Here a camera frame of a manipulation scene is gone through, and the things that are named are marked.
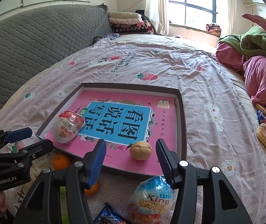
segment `pink cloth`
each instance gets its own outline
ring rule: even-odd
[[[254,56],[244,63],[246,91],[253,104],[266,105],[266,57]]]
[[[239,72],[244,76],[243,63],[245,60],[244,56],[241,56],[232,46],[226,43],[218,43],[216,50],[216,58],[218,61],[227,66],[228,68]]]
[[[141,21],[140,23],[136,24],[137,27],[138,26],[141,26],[141,25],[144,25],[144,22],[143,21]]]

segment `finger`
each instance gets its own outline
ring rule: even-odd
[[[6,212],[7,211],[7,204],[6,204],[6,195],[3,191],[0,192],[0,211]]]

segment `cable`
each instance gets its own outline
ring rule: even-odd
[[[131,9],[132,7],[136,6],[137,4],[134,4],[133,6],[127,8],[126,10],[123,10],[122,13],[125,12],[125,11],[127,11],[127,10],[129,10],[129,9]]]

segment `orange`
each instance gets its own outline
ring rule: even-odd
[[[64,153],[56,153],[52,159],[52,165],[55,170],[62,170],[70,167],[72,164],[71,159]]]
[[[99,182],[95,183],[91,189],[85,189],[84,192],[86,196],[91,196],[95,194],[98,191],[98,189],[99,189]]]

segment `blue gripper pad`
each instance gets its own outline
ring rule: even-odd
[[[15,143],[30,138],[31,136],[32,136],[31,128],[26,127],[20,130],[9,132],[5,137],[5,141],[8,143]]]
[[[156,153],[162,168],[166,183],[172,188],[178,176],[178,159],[174,159],[163,139],[156,141]]]
[[[89,180],[87,181],[89,188],[91,188],[98,180],[106,156],[105,140],[99,139],[92,153],[94,154],[94,157],[89,167]]]

